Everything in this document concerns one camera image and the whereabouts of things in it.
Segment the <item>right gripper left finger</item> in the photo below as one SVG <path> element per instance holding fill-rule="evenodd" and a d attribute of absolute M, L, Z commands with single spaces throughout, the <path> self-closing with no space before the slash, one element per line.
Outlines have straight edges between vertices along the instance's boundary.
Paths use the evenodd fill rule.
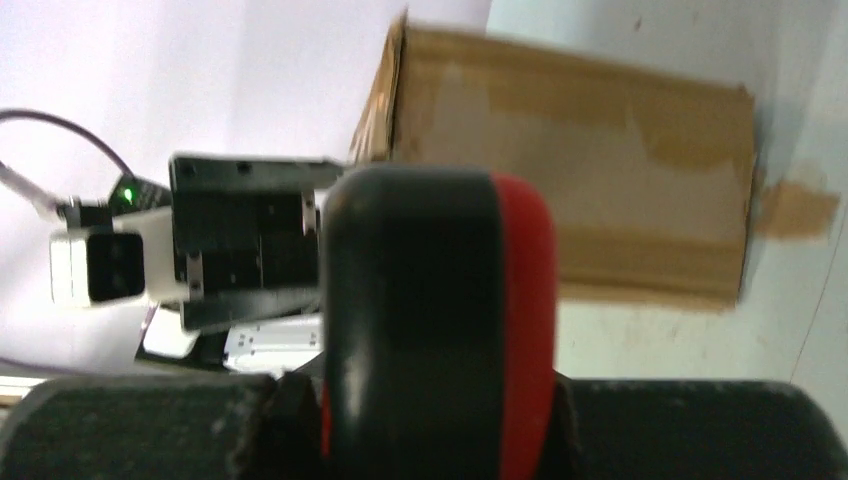
<path fill-rule="evenodd" d="M 67 377 L 1 426 L 5 479 L 322 479 L 324 360 L 266 374 Z"/>

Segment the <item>red black utility knife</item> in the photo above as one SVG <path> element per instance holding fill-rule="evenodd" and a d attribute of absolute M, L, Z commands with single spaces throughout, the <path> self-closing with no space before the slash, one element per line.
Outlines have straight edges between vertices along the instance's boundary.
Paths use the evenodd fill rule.
<path fill-rule="evenodd" d="M 516 177 L 376 165 L 323 214 L 322 446 L 338 479 L 531 479 L 552 414 L 556 238 Z"/>

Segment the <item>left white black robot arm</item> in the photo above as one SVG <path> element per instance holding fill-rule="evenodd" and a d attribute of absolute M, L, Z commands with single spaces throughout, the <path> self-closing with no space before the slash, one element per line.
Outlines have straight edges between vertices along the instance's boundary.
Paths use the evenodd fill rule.
<path fill-rule="evenodd" d="M 108 205 L 149 248 L 157 310 L 140 361 L 194 371 L 279 373 L 321 349 L 320 210 L 343 174 L 328 159 L 175 156 L 170 183 L 121 176 Z"/>

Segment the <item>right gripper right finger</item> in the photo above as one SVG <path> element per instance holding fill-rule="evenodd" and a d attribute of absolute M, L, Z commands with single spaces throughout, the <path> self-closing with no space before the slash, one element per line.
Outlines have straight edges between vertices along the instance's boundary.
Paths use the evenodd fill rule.
<path fill-rule="evenodd" d="M 787 383 L 557 377 L 546 479 L 844 479 L 824 411 Z"/>

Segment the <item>brown cardboard express box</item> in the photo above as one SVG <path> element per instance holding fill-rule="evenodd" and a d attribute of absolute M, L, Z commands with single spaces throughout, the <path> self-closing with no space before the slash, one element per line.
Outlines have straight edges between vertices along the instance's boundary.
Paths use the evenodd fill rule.
<path fill-rule="evenodd" d="M 546 200 L 564 297 L 732 308 L 751 234 L 810 240 L 840 198 L 764 187 L 743 87 L 411 23 L 390 26 L 350 153 L 518 176 Z"/>

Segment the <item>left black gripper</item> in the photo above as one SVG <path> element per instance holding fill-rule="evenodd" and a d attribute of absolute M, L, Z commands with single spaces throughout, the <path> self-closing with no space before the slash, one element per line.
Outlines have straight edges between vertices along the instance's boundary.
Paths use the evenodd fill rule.
<path fill-rule="evenodd" d="M 330 160 L 174 156 L 175 277 L 188 287 L 183 327 L 218 332 L 317 310 L 315 194 L 344 172 Z"/>

